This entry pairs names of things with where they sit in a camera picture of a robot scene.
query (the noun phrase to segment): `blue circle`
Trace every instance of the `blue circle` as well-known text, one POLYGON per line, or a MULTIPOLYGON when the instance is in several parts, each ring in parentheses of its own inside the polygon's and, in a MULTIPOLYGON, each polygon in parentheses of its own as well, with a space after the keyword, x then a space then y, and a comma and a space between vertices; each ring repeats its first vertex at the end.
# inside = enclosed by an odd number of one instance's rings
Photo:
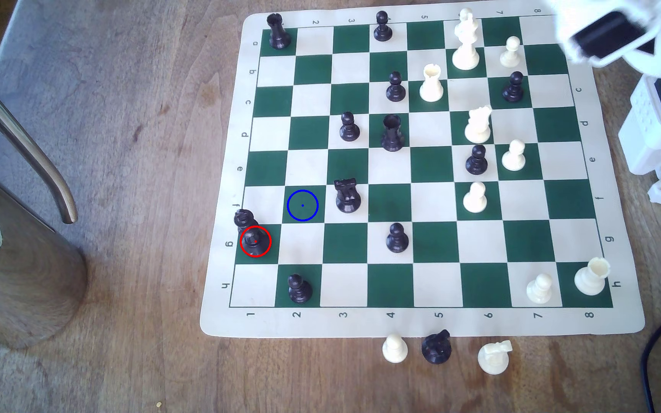
POLYGON ((300 221, 300 222, 310 221, 311 219, 315 218, 315 215, 318 214, 318 210, 319 210, 319 209, 320 209, 320 202, 318 202, 318 197, 315 196, 315 194, 314 194, 313 192, 310 192, 310 191, 308 191, 308 190, 296 190, 296 191, 293 192, 292 195, 290 195, 289 198, 287 199, 287 213, 289 213, 289 216, 293 217, 295 221, 300 221), (298 193, 298 192, 307 192, 307 193, 309 193, 310 195, 313 195, 313 198, 315 198, 315 213, 314 213, 310 218, 308 218, 308 219, 306 219, 306 220, 298 219, 298 217, 295 217, 295 216, 292 214, 292 212, 289 210, 289 200, 292 199, 292 197, 295 196, 295 194, 298 193))

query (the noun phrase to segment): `white pawn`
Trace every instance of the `white pawn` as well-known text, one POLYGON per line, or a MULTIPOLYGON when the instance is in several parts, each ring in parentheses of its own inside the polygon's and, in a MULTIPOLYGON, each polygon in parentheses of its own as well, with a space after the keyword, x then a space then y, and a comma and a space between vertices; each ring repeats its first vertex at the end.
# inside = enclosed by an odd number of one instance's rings
POLYGON ((390 363, 400 363, 407 358, 407 343, 399 334, 391 334, 381 346, 381 354, 390 363))
POLYGON ((605 258, 592 258, 586 267, 575 273, 575 286, 586 296, 596 296, 606 286, 604 278, 611 273, 611 264, 605 258))
POLYGON ((527 284, 527 297, 535 304, 545 304, 552 297, 552 277, 540 274, 527 284))
POLYGON ((501 374, 509 366, 510 351, 512 351, 512 342, 509 340, 484 345, 478 351, 478 365, 488 374, 501 374))
POLYGON ((440 66, 435 63, 425 65, 422 70, 425 81, 420 86, 420 97, 426 102, 436 102, 443 97, 443 85, 440 83, 440 66))
POLYGON ((507 50, 501 53, 501 56, 499 57, 502 66, 505 68, 513 68, 519 64, 519 55, 516 51, 519 50, 520 44, 521 42, 517 36, 512 36, 507 39, 507 50))
POLYGON ((486 186, 481 182, 471 184, 471 189, 464 195, 464 208, 472 214, 477 214, 486 209, 486 186))
POLYGON ((519 139, 511 141, 509 151, 501 156, 501 165, 510 171, 519 171, 524 167, 524 142, 519 139))

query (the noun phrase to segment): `black pawn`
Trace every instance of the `black pawn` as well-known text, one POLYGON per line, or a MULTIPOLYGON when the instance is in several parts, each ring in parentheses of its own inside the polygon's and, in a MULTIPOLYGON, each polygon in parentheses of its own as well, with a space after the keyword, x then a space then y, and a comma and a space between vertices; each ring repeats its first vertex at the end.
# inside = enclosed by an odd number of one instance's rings
POLYGON ((294 303, 306 303, 313 296, 313 287, 298 274, 287 277, 289 299, 294 303))
POLYGON ((524 97, 524 90, 521 89, 521 83, 524 80, 524 75, 516 71, 509 76, 509 86, 504 88, 501 95, 509 103, 516 103, 524 97))
POLYGON ((422 355, 425 360, 433 364, 443 364, 448 361, 453 352, 449 338, 450 333, 447 330, 427 336, 422 341, 422 355))
POLYGON ((386 89, 386 98, 393 102, 401 101, 407 95, 407 90, 402 86, 402 75, 397 72, 391 72, 389 75, 391 85, 386 89))
POLYGON ((270 25, 270 46, 274 49, 284 49, 292 42, 289 33, 282 27, 282 16, 272 13, 267 16, 267 24, 270 25))
POLYGON ((474 145, 471 149, 471 156, 466 159, 466 171, 473 175, 480 175, 486 172, 488 161, 486 160, 486 147, 484 145, 474 145))
POLYGON ((339 133, 341 134, 341 139, 346 142, 353 142, 358 139, 358 136, 361 134, 361 131, 358 130, 358 126, 353 122, 353 113, 343 112, 341 114, 341 123, 343 126, 339 133))
POLYGON ((386 248, 391 252, 402 252, 410 245, 410 238, 405 234, 405 228, 401 223, 395 222, 389 227, 389 235, 386 236, 386 248))
POLYGON ((389 39, 391 39, 391 27, 386 25, 386 22, 389 21, 389 16, 386 14, 385 11, 381 11, 377 13, 377 26, 376 29, 374 29, 374 39, 380 41, 380 42, 386 42, 389 39))

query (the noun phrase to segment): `green square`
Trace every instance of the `green square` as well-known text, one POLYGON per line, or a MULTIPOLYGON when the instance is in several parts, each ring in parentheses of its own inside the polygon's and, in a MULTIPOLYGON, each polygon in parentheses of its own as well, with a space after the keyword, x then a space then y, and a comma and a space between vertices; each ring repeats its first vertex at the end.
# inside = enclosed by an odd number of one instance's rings
POLYGON ((410 100, 410 112, 447 112, 448 111, 448 82, 441 81, 443 85, 443 97, 435 102, 428 102, 422 100, 420 97, 420 86, 422 80, 414 80, 409 82, 408 96, 410 100))
POLYGON ((484 46, 506 46, 507 39, 517 36, 521 39, 519 17, 482 18, 481 29, 484 46))
POLYGON ((277 292, 275 295, 275 308, 294 307, 320 307, 320 286, 323 266, 312 265, 280 265, 277 269, 277 292), (295 303, 289 299, 289 285, 287 278, 292 274, 299 274, 303 280, 313 288, 313 295, 302 304, 295 303))
POLYGON ((369 185, 369 222, 412 221, 410 184, 369 185))
POLYGON ((241 248, 241 234, 236 232, 236 264, 277 264, 280 255, 280 230, 282 226, 278 223, 265 224, 262 228, 267 230, 272 239, 270 250, 261 257, 250 257, 241 248))
POLYGON ((282 207, 282 223, 324 222, 326 218, 326 187, 323 185, 285 187, 284 205, 282 207))
POLYGON ((410 148, 412 182, 453 182, 453 153, 448 146, 410 148))
POLYGON ((356 178, 357 184, 369 183, 369 149, 331 149, 328 151, 327 182, 356 178))
POLYGON ((563 50, 557 44, 532 44, 524 46, 527 58, 527 75, 566 74, 568 63, 563 50))
POLYGON ((270 46, 270 33, 271 30, 264 29, 262 30, 262 45, 259 47, 259 56, 292 56, 295 54, 295 50, 298 48, 298 30, 296 28, 285 29, 285 32, 289 34, 291 42, 289 46, 284 49, 274 49, 270 46))
POLYGON ((509 262, 554 262, 550 221, 504 221, 509 262))
POLYGON ((389 81, 389 75, 394 71, 402 75, 402 80, 407 80, 407 52, 380 52, 370 54, 370 81, 389 81))
POLYGON ((537 142, 580 142, 575 107, 536 107, 537 142))
POLYGON ((365 223, 326 223, 323 263, 366 262, 365 223))
MULTIPOLYGON (((496 145, 497 159, 509 151, 509 145, 496 145)), ((542 179, 542 165, 540 164, 540 150, 536 143, 526 143, 524 145, 524 167, 519 171, 510 171, 501 164, 497 163, 500 181, 524 181, 529 179, 542 179)))
POLYGON ((411 264, 369 265, 366 306, 412 308, 415 306, 411 264))
POLYGON ((333 28, 333 52, 359 53, 369 51, 369 25, 335 26, 333 28))
POLYGON ((575 286, 575 273, 587 266, 587 262, 558 262, 557 282, 560 283, 560 297, 565 308, 612 308, 611 290, 608 277, 606 286, 601 293, 595 296, 586 296, 575 286))
POLYGON ((412 243, 415 262, 458 262, 455 222, 413 222, 412 243), (441 242, 440 234, 449 234, 441 242))
POLYGON ((257 88, 254 95, 254 117, 289 116, 292 108, 292 86, 257 88))
POLYGON ((331 115, 341 115, 346 111, 354 115, 369 113, 368 83, 344 83, 330 87, 331 115))
POLYGON ((295 84, 311 85, 313 83, 331 82, 330 54, 315 54, 295 58, 295 84))
POLYGON ((524 92, 521 100, 510 103, 504 99, 501 92, 509 86, 509 77, 490 77, 488 78, 488 97, 491 100, 491 109, 518 109, 522 107, 532 107, 532 97, 529 95, 529 79, 524 76, 521 88, 524 92))
POLYGON ((445 49, 443 21, 407 23, 407 50, 445 49))
POLYGON ((466 308, 510 308, 506 264, 461 264, 461 290, 466 308))
POLYGON ((471 182, 455 183, 455 213, 459 221, 484 221, 501 219, 501 199, 498 182, 483 182, 486 186, 486 208, 474 214, 464 208, 464 196, 471 190, 471 182))
POLYGON ((287 169, 287 151, 249 152, 246 161, 247 187, 284 185, 287 169))
POLYGON ((289 122, 289 149, 327 149, 329 123, 328 116, 293 117, 289 122))
POLYGON ((551 220, 596 217, 587 179, 545 181, 545 196, 551 220))
POLYGON ((477 47, 478 52, 478 65, 471 70, 460 70, 453 65, 453 53, 457 49, 447 49, 445 51, 446 61, 448 64, 448 79, 470 79, 473 77, 486 77, 486 57, 483 53, 482 47, 477 47))

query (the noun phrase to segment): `black chess piece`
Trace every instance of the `black chess piece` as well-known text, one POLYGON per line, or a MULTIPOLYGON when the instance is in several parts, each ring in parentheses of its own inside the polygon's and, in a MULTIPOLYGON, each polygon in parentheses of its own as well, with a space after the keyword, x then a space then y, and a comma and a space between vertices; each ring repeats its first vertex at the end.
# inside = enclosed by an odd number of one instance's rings
POLYGON ((453 353, 449 338, 450 333, 447 330, 427 336, 422 341, 422 356, 425 360, 433 364, 443 364, 448 361, 453 353))
POLYGON ((466 171, 473 175, 480 175, 486 172, 488 161, 486 160, 486 147, 484 145, 474 145, 471 149, 471 156, 466 159, 466 171))
POLYGON ((387 115, 384 117, 384 135, 381 136, 381 146, 390 152, 399 151, 405 146, 405 136, 399 127, 402 121, 397 115, 387 115))
POLYGON ((410 245, 410 238, 405 234, 405 228, 401 223, 395 222, 389 227, 389 235, 386 236, 386 248, 391 252, 399 253, 410 245))
POLYGON ((313 296, 313 287, 298 274, 287 277, 287 285, 289 285, 287 290, 289 299, 294 303, 306 303, 313 296))
POLYGON ((520 71, 513 72, 509 76, 509 86, 501 91, 501 95, 509 103, 516 103, 524 97, 524 90, 521 89, 521 83, 524 75, 520 71))
POLYGON ((267 24, 270 25, 270 46, 274 49, 284 49, 292 42, 289 33, 282 27, 282 16, 272 13, 267 16, 267 24))
POLYGON ((402 86, 402 75, 397 72, 391 72, 389 75, 391 85, 386 89, 386 98, 393 102, 402 101, 407 96, 407 90, 402 86))
POLYGON ((341 123, 343 126, 339 133, 341 134, 341 139, 346 142, 353 142, 358 139, 358 136, 361 134, 361 131, 358 129, 358 126, 353 122, 353 113, 343 112, 341 114, 341 123))
POLYGON ((384 10, 381 12, 377 13, 377 26, 376 29, 374 29, 374 39, 380 41, 380 42, 386 42, 389 39, 391 39, 391 27, 386 25, 386 22, 389 21, 389 16, 386 14, 384 10))
POLYGON ((356 178, 333 181, 335 187, 335 206, 341 212, 350 214, 361 206, 361 195, 356 191, 356 178))

